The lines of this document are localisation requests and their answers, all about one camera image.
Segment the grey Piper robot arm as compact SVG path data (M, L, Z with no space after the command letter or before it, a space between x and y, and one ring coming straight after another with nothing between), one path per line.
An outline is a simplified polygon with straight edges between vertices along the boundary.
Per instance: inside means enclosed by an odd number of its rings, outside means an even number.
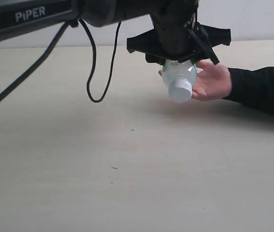
M213 47L230 45L231 31L198 22L196 0L0 0L0 42L63 22L83 19L104 27L149 15L153 29L128 38L128 52L148 63L219 62Z

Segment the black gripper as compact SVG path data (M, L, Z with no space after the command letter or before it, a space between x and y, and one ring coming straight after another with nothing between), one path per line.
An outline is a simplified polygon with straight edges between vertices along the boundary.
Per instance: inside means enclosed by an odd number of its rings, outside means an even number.
M150 14L154 29L135 37L127 38L126 49L129 53L145 54L147 63L164 65L166 60L179 60L189 51L190 36L195 42L191 60L197 63L209 59L219 64L213 48L218 45L229 46L231 29L220 29L199 22L190 28L186 24L195 18L197 0L168 0Z

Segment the open bare human hand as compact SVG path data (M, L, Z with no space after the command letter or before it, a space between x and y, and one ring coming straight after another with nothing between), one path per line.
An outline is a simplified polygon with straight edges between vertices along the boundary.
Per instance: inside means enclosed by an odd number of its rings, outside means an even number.
M205 61L197 62L195 66L197 68L197 80L192 88L191 99L199 101L217 100L231 93L231 78L227 67ZM162 77L162 68L158 73Z

